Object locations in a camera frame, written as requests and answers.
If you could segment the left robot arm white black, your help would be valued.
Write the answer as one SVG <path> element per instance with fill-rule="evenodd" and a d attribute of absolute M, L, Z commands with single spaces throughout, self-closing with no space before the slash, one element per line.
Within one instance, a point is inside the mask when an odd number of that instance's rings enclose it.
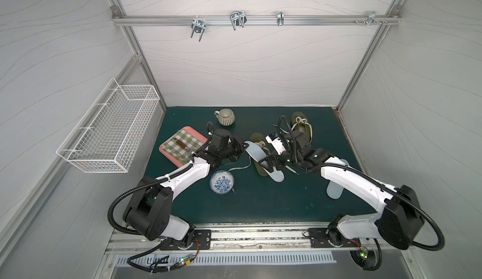
<path fill-rule="evenodd" d="M 190 154 L 185 166 L 153 181 L 143 179 L 138 184 L 143 188 L 133 192 L 123 221 L 133 228 L 135 235 L 149 241 L 171 238 L 187 247 L 192 242 L 195 227 L 172 215 L 173 201 L 191 185 L 213 174 L 224 160 L 238 161 L 247 147 L 229 131 L 215 130 L 200 149 Z"/>

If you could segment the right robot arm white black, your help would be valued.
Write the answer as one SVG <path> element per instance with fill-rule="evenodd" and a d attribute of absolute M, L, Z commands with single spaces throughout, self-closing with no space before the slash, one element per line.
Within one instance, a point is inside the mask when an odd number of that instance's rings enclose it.
<path fill-rule="evenodd" d="M 340 247 L 355 238 L 381 239 L 399 250 L 416 245 L 414 239 L 428 217 L 410 187 L 394 187 L 369 177 L 330 152 L 314 149 L 301 132 L 272 132 L 264 143 L 275 149 L 261 158 L 261 166 L 269 174 L 279 172 L 282 167 L 299 167 L 350 191 L 374 209 L 369 214 L 335 217 L 325 233 L 332 246 Z"/>

